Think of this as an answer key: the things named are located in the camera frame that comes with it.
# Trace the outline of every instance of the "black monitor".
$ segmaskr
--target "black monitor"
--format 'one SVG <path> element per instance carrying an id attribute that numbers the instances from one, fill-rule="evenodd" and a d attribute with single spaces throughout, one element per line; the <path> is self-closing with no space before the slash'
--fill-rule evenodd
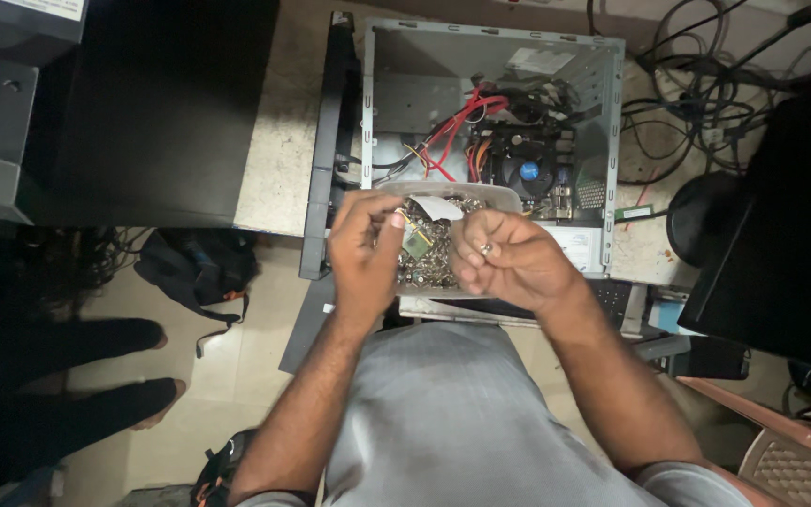
<path id="1" fill-rule="evenodd" d="M 678 322 L 811 364 L 811 81 L 778 106 Z"/>

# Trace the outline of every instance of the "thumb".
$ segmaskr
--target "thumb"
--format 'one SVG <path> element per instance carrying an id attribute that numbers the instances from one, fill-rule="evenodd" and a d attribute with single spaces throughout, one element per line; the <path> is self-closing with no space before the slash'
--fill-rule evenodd
<path id="1" fill-rule="evenodd" d="M 380 226 L 377 233 L 377 250 L 375 257 L 381 261 L 398 263 L 399 252 L 403 247 L 403 235 L 406 219 L 400 213 L 390 213 L 384 220 L 384 225 Z"/>
<path id="2" fill-rule="evenodd" d="M 530 268 L 547 264 L 553 246 L 545 238 L 533 237 L 520 243 L 493 243 L 487 262 L 497 268 Z"/>

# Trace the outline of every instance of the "man's left hand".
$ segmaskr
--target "man's left hand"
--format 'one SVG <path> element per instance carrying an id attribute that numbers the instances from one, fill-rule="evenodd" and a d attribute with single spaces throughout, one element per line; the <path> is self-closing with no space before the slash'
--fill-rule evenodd
<path id="1" fill-rule="evenodd" d="M 379 190 L 347 192 L 333 221 L 327 248 L 337 289 L 337 316 L 371 323 L 396 295 L 405 219 L 394 210 L 402 198 Z"/>

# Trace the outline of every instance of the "backpack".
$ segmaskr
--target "backpack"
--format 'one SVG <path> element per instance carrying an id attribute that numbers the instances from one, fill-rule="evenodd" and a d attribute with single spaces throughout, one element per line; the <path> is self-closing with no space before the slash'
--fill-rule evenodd
<path id="1" fill-rule="evenodd" d="M 189 492 L 191 507 L 226 507 L 231 480 L 240 466 L 240 459 L 258 430 L 243 430 L 227 440 L 217 454 L 206 451 L 208 463 L 199 474 L 196 485 Z"/>
<path id="2" fill-rule="evenodd" d="M 204 339 L 226 333 L 246 317 L 246 287 L 259 272 L 255 237 L 236 229 L 162 228 L 152 231 L 140 250 L 133 270 L 143 280 L 197 314 L 227 325 L 196 341 L 196 357 L 204 355 Z M 237 298 L 242 298 L 242 315 L 202 308 Z"/>

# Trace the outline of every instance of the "white desk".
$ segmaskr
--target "white desk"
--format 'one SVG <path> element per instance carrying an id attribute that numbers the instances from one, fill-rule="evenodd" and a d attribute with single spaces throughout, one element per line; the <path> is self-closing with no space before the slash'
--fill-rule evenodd
<path id="1" fill-rule="evenodd" d="M 259 118 L 252 134 L 250 156 L 234 219 L 239 227 L 287 236 L 303 235 L 327 28 L 333 10 L 355 15 L 356 51 L 359 54 L 363 49 L 361 41 L 366 17 L 414 19 L 413 16 L 348 2 L 281 1 Z M 670 93 L 670 81 L 666 79 L 665 82 L 663 93 Z M 647 75 L 637 64 L 625 65 L 625 101 L 652 97 L 650 86 Z M 749 102 L 757 108 L 765 103 L 765 94 L 751 86 L 741 86 L 739 98 L 743 101 L 751 98 Z M 669 121 L 673 117 L 657 111 L 637 119 Z M 681 139 L 680 134 L 670 132 L 664 125 L 646 125 L 641 129 L 643 142 L 655 154 L 669 152 Z M 761 132 L 756 131 L 742 143 L 742 161 L 749 160 L 760 135 Z M 631 131 L 623 133 L 619 178 L 650 178 L 656 164 L 641 154 Z M 650 186 L 643 204 L 653 204 L 656 211 L 666 208 L 681 185 L 702 174 L 704 168 L 704 155 L 692 150 L 674 174 Z M 620 185 L 615 207 L 634 206 L 642 191 L 642 187 Z M 696 280 L 696 270 L 672 252 L 665 233 L 665 218 L 662 217 L 634 223 L 627 230 L 625 225 L 616 226 L 612 276 L 631 282 L 690 287 Z"/>

